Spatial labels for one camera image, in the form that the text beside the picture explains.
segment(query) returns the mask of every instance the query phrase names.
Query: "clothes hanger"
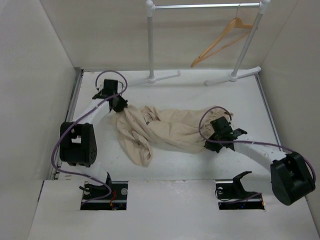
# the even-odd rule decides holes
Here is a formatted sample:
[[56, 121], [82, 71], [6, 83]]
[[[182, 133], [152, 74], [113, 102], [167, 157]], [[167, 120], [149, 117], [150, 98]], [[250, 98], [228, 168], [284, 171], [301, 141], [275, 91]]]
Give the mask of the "clothes hanger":
[[228, 35], [228, 33], [234, 29], [252, 29], [253, 25], [252, 24], [244, 24], [242, 19], [237, 17], [238, 15], [238, 9], [236, 10], [236, 15], [235, 18], [232, 19], [232, 21], [225, 27], [225, 29], [222, 31], [222, 33], [220, 34], [220, 36], [203, 52], [201, 53], [191, 64], [191, 68], [193, 68], [195, 65], [197, 65], [198, 63], [202, 62], [203, 60], [211, 57], [212, 55], [220, 52], [221, 50], [229, 47], [230, 45], [236, 43], [237, 41], [239, 41], [240, 39], [244, 38], [245, 36], [247, 36], [250, 31], [246, 32], [245, 34], [243, 34], [242, 36], [238, 37], [236, 40], [233, 40], [232, 42], [229, 42], [228, 44], [224, 45], [223, 47], [221, 47], [220, 49], [210, 53], [207, 55], [207, 53], [213, 49], [226, 35]]

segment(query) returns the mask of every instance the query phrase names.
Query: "metal rod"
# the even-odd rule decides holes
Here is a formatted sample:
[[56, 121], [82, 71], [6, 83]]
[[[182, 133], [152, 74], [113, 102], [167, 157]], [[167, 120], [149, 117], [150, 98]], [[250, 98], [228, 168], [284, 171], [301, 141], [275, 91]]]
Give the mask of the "metal rod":
[[254, 20], [254, 23], [253, 23], [253, 27], [252, 27], [252, 29], [250, 31], [250, 34], [249, 34], [248, 38], [245, 41], [245, 44], [244, 44], [244, 46], [242, 48], [240, 56], [239, 56], [238, 60], [236, 61], [235, 67], [233, 69], [233, 72], [231, 73], [231, 77], [236, 77], [237, 76], [237, 72], [238, 72], [238, 70], [240, 68], [240, 65], [241, 65], [243, 59], [245, 58], [245, 55], [247, 53], [247, 50], [248, 50], [249, 45], [251, 43], [251, 40], [253, 39], [256, 30], [258, 29], [258, 25], [260, 23], [260, 20], [261, 20], [262, 16], [263, 16], [263, 14], [261, 14], [261, 13], [257, 14], [257, 16], [256, 16], [256, 18]]
[[148, 55], [149, 55], [149, 79], [154, 79], [154, 25], [153, 17], [147, 16], [148, 28]]
[[155, 10], [164, 9], [202, 9], [202, 8], [259, 8], [260, 2], [253, 3], [218, 3], [218, 4], [190, 4], [190, 5], [163, 5], [155, 6]]

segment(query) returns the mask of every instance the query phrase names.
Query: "beige cloth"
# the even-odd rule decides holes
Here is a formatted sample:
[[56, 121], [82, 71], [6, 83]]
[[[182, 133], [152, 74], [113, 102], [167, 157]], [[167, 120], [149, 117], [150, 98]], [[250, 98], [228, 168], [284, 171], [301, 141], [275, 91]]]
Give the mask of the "beige cloth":
[[[203, 110], [160, 110], [153, 106], [141, 109], [129, 105], [115, 115], [115, 125], [119, 131], [118, 140], [129, 158], [140, 166], [147, 167], [153, 158], [150, 143], [169, 144], [177, 151], [196, 154], [204, 150], [205, 141], [198, 132]], [[210, 137], [214, 130], [211, 121], [225, 116], [225, 111], [215, 108], [203, 121], [202, 132]]]

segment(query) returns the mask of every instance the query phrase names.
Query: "horizontal metal bar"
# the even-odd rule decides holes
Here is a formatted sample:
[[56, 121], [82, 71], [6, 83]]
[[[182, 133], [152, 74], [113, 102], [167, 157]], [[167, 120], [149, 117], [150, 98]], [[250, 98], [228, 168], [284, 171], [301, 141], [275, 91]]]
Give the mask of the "horizontal metal bar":
[[218, 4], [191, 4], [191, 5], [163, 5], [155, 6], [155, 10], [164, 9], [202, 9], [202, 8], [259, 8], [260, 2], [253, 3], [218, 3]]

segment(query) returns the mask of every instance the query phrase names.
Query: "beige wall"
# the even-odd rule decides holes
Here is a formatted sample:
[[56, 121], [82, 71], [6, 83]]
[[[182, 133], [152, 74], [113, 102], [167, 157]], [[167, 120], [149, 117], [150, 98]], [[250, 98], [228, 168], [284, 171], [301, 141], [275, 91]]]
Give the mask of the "beige wall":
[[43, 180], [75, 70], [39, 0], [0, 5], [0, 181]]
[[[73, 65], [83, 68], [146, 69], [145, 0], [41, 0]], [[202, 0], [201, 3], [240, 3]], [[297, 0], [273, 0], [263, 17], [242, 67], [256, 67], [266, 57]], [[156, 5], [198, 4], [198, 0], [154, 0]], [[257, 9], [240, 9], [238, 17], [253, 23]], [[236, 15], [235, 9], [179, 9], [154, 14], [156, 68], [188, 68]], [[244, 32], [236, 29], [222, 45]], [[229, 68], [245, 39], [200, 63]]]
[[318, 174], [308, 196], [320, 230], [320, 1], [299, 0], [262, 64], [261, 79], [282, 144]]

